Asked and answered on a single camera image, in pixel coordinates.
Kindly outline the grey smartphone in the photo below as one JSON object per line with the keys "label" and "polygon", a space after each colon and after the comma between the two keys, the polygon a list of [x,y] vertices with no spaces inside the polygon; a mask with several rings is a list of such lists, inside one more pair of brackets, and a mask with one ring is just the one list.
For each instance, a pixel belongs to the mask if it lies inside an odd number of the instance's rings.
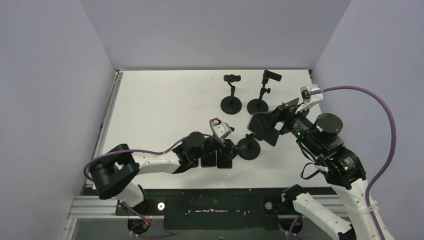
{"label": "grey smartphone", "polygon": [[275,129],[276,124],[272,122],[269,116],[255,113],[251,115],[247,129],[255,134],[259,139],[275,145],[278,139],[278,131]]}

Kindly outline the black smartphone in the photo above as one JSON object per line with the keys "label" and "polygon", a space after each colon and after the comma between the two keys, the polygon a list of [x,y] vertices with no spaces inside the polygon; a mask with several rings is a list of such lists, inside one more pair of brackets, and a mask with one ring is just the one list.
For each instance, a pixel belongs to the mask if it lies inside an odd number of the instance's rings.
{"label": "black smartphone", "polygon": [[202,168],[214,168],[217,166],[217,159],[215,156],[203,157],[200,160],[200,165]]}

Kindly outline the black round-base stand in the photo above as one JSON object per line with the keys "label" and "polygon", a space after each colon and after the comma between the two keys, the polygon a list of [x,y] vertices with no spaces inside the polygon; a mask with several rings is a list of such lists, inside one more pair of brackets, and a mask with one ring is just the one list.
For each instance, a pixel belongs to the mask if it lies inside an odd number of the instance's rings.
{"label": "black round-base stand", "polygon": [[265,94],[269,94],[271,89],[266,87],[269,80],[274,80],[280,82],[282,79],[282,75],[269,71],[265,69],[262,74],[261,88],[259,92],[259,97],[250,100],[247,104],[247,112],[252,115],[255,113],[267,112],[269,110],[268,104],[263,100]]}
{"label": "black round-base stand", "polygon": [[256,159],[261,152],[261,146],[255,134],[246,134],[244,138],[238,141],[238,155],[247,161]]}
{"label": "black round-base stand", "polygon": [[235,82],[241,81],[240,75],[226,74],[223,80],[230,86],[230,95],[224,97],[220,102],[221,110],[228,115],[235,115],[242,109],[241,100],[235,96],[236,87],[233,85]]}

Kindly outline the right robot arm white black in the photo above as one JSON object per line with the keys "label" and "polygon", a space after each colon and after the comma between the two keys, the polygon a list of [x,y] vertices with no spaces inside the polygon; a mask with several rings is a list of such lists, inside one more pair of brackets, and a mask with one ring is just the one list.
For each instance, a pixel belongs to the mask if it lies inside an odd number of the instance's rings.
{"label": "right robot arm white black", "polygon": [[248,130],[271,146],[279,136],[291,133],[305,156],[310,157],[316,174],[337,194],[348,215],[344,220],[315,200],[300,185],[283,191],[281,207],[289,214],[307,217],[333,240],[391,240],[370,196],[366,172],[359,157],[339,137],[342,120],[332,113],[320,114],[311,122],[307,111],[300,111],[297,99],[267,112],[251,115]]}

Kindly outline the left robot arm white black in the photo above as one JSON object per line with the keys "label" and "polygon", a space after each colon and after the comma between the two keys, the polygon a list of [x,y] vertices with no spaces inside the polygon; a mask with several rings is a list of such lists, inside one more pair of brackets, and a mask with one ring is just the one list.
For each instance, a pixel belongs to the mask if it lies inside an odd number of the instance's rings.
{"label": "left robot arm white black", "polygon": [[169,149],[154,152],[130,149],[126,143],[90,160],[83,169],[93,182],[101,200],[116,198],[136,215],[147,211],[148,200],[140,184],[133,180],[143,174],[181,174],[196,168],[202,159],[214,157],[213,166],[230,169],[232,160],[242,150],[230,139],[223,142],[198,131],[178,140]]}

